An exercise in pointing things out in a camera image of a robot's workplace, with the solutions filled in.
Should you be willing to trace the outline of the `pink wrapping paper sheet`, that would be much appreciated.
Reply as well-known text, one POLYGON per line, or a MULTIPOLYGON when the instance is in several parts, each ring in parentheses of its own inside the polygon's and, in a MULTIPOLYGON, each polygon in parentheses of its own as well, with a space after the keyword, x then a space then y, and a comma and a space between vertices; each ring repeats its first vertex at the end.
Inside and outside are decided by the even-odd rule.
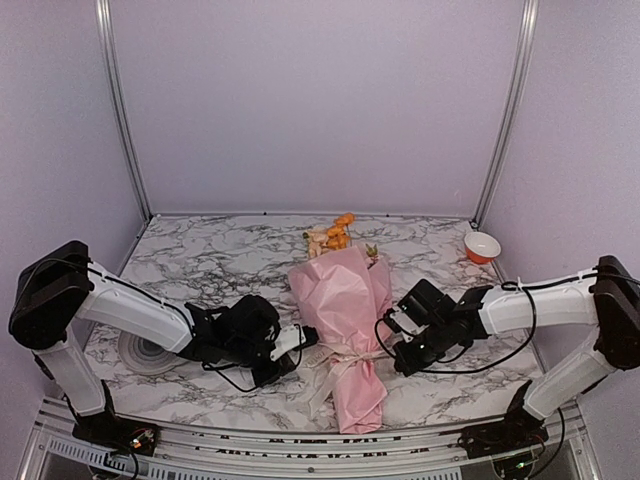
MULTIPOLYGON (((380 343, 391 331, 375 324, 392 307, 390 269, 382 257, 371 268, 367 260, 365 246, 357 245, 326 253, 289 271, 301 320, 317 330, 318 345, 346 344, 361 353, 383 350, 380 343)), ((326 399, 333 401, 342 434, 371 433, 382 425, 387 390, 376 373, 376 361, 354 364, 326 399)))

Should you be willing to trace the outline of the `cream printed ribbon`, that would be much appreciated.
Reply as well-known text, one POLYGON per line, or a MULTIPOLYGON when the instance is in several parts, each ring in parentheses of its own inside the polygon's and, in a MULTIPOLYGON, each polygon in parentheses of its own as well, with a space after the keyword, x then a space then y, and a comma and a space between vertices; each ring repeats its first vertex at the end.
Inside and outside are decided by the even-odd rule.
POLYGON ((301 363, 303 369, 314 371, 315 393, 308 401, 310 416, 316 416, 349 368, 358 362, 373 362, 383 357, 387 357, 383 350, 361 353, 346 344, 320 343, 319 350, 301 363))

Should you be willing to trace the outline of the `peach fake flower stem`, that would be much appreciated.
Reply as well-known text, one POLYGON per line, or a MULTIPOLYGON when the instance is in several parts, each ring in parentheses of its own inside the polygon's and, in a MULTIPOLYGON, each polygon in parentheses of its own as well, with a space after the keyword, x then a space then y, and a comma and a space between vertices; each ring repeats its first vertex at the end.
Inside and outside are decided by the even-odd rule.
POLYGON ((310 259, 316 258, 330 251, 327 231, 327 228, 314 227, 303 232, 303 239, 306 241, 307 253, 310 259))

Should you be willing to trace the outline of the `orange fake flower stem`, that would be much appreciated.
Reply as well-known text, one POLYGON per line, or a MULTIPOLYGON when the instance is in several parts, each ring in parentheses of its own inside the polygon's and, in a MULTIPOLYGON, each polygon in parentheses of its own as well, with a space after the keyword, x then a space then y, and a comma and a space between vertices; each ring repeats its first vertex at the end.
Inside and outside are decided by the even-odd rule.
POLYGON ((330 250, 342 250, 349 247, 351 244, 349 227, 354 223, 354 221, 355 215, 351 212, 335 218, 333 226, 326 232, 328 237, 326 247, 330 250))

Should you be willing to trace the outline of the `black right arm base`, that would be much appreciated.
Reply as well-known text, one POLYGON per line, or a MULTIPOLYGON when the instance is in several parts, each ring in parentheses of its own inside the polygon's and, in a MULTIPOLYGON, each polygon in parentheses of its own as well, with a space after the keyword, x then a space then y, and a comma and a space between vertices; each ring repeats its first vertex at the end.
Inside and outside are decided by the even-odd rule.
POLYGON ((524 409, 525 393, 531 384, 529 380, 516 391, 501 420, 468 426, 460 431, 457 445, 465 450, 469 459, 507 453, 548 440, 544 421, 524 409))

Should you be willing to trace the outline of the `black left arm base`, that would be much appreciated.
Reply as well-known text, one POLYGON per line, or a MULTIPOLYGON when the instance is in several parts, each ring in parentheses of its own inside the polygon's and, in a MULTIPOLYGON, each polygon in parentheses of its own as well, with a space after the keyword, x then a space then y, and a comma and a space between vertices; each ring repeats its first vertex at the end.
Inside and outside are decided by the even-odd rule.
POLYGON ((102 382, 102 386, 106 400, 105 408, 94 415, 79 415, 69 398, 65 396, 69 411, 75 420, 73 437, 115 448, 123 454, 135 453, 151 457, 157 446, 160 427, 153 423, 118 416, 108 386, 105 382, 102 382))

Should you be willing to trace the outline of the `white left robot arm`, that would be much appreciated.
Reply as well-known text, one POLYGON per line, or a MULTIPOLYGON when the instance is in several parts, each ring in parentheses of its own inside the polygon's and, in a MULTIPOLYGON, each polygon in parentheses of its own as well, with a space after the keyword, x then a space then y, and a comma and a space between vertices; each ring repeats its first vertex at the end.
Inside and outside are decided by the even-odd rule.
POLYGON ((255 388, 295 369, 289 354, 306 340, 301 327, 282 327, 261 296, 246 295, 231 307, 179 306, 93 262, 86 244, 66 243, 20 273, 9 332, 40 360, 106 445, 125 438, 126 423, 107 408, 107 390, 74 337, 77 320, 116 328, 205 370, 245 368, 255 388))

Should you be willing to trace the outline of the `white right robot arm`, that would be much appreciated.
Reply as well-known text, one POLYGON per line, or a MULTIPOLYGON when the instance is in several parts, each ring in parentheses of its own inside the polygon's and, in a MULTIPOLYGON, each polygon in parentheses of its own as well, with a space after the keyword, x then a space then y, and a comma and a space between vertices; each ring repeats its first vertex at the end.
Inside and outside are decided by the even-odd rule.
POLYGON ((612 373, 639 366, 639 281, 612 255, 552 280, 472 287, 457 300, 421 280, 391 316, 418 329, 392 348, 394 368, 406 377, 437 375, 436 363, 453 347, 512 331, 526 331, 528 343, 539 332, 582 333, 563 359, 518 391, 495 428, 506 448, 519 446, 535 424, 612 373))

